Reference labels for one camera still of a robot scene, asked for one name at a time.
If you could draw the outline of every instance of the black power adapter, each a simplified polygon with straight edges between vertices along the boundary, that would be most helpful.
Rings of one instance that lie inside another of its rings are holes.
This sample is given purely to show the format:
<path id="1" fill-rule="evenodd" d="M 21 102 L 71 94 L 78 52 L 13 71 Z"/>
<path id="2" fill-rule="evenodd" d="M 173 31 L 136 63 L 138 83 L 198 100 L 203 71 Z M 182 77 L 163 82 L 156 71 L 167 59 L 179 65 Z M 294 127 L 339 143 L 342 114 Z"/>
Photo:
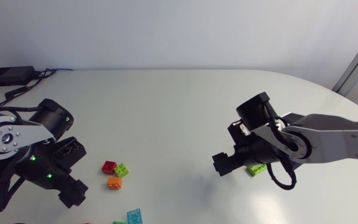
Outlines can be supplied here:
<path id="1" fill-rule="evenodd" d="M 34 72 L 33 66 L 0 68 L 0 86 L 27 85 Z"/>

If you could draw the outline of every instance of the teal lego brick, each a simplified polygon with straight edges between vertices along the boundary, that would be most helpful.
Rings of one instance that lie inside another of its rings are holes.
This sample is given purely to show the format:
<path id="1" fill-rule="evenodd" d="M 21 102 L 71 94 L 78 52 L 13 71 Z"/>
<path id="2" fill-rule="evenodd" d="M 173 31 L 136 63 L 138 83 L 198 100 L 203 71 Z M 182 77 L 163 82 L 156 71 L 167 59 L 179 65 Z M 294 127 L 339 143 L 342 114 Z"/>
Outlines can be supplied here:
<path id="1" fill-rule="evenodd" d="M 140 214 L 140 209 L 136 209 L 130 212 L 127 212 L 128 224 L 142 224 L 142 215 Z"/>
<path id="2" fill-rule="evenodd" d="M 247 171 L 251 176 L 255 177 L 256 175 L 263 172 L 266 168 L 267 166 L 265 164 L 257 165 L 257 166 L 249 166 L 247 167 Z"/>
<path id="3" fill-rule="evenodd" d="M 124 164 L 120 164 L 116 168 L 114 168 L 114 171 L 116 172 L 117 176 L 120 178 L 123 178 L 125 175 L 129 173 L 127 167 Z"/>

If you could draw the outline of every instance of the white table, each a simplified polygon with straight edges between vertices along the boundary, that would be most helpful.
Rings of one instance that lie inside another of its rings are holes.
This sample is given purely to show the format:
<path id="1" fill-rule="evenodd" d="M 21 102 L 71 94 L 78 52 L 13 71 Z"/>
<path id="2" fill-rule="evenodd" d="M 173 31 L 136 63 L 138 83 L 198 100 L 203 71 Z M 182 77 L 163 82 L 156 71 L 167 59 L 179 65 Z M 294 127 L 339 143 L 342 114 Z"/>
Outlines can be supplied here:
<path id="1" fill-rule="evenodd" d="M 14 87 L 0 88 L 3 93 Z M 294 190 L 267 172 L 245 167 L 220 177 L 211 156 L 234 144 L 227 127 L 236 107 L 266 91 L 278 114 L 323 113 L 358 121 L 358 106 L 299 78 L 255 70 L 116 70 L 58 72 L 9 105 L 50 98 L 74 116 L 87 155 L 72 176 L 89 190 L 67 209 L 55 190 L 26 182 L 0 213 L 0 223 L 126 222 L 140 208 L 144 223 L 358 223 L 358 161 L 308 164 Z M 125 163 L 121 190 L 109 190 L 105 160 Z M 273 166 L 289 181 L 280 164 Z"/>

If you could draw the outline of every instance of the lime green lego brick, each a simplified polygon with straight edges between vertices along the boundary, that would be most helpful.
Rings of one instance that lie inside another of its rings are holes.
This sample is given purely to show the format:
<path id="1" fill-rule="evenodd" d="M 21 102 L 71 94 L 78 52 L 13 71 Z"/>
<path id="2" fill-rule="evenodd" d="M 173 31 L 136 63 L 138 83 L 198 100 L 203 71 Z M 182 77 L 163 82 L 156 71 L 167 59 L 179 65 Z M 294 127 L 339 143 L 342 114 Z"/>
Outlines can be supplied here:
<path id="1" fill-rule="evenodd" d="M 117 176 L 123 178 L 125 175 L 129 174 L 127 167 L 124 164 L 120 164 L 116 168 L 114 168 Z"/>
<path id="2" fill-rule="evenodd" d="M 263 172 L 266 168 L 267 168 L 267 166 L 265 164 L 257 165 L 257 166 L 249 166 L 249 167 L 247 167 L 247 171 L 250 175 L 255 177 L 256 175 Z"/>

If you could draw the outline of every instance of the lego brick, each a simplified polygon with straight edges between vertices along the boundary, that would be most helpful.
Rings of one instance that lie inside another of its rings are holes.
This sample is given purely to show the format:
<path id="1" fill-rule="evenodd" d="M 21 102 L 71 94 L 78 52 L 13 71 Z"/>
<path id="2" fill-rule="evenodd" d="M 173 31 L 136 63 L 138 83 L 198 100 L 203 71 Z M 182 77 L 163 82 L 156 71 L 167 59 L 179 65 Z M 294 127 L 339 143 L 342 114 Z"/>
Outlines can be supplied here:
<path id="1" fill-rule="evenodd" d="M 120 164 L 116 168 L 114 168 L 114 171 L 116 171 L 117 176 L 123 178 L 125 175 L 129 173 L 127 167 L 124 164 Z"/>
<path id="2" fill-rule="evenodd" d="M 122 180 L 120 177 L 109 177 L 107 185 L 110 189 L 120 189 L 122 187 Z"/>
<path id="3" fill-rule="evenodd" d="M 140 209 L 136 209 L 130 212 L 127 212 L 128 224 L 142 224 L 142 215 L 140 214 Z"/>
<path id="4" fill-rule="evenodd" d="M 114 174 L 114 168 L 117 167 L 117 164 L 115 162 L 111 162 L 111 161 L 106 161 L 102 167 L 102 171 L 105 174 Z"/>
<path id="5" fill-rule="evenodd" d="M 256 175 L 263 172 L 266 168 L 267 166 L 265 164 L 261 164 L 257 166 L 249 166 L 247 167 L 247 171 L 251 176 L 255 177 Z"/>

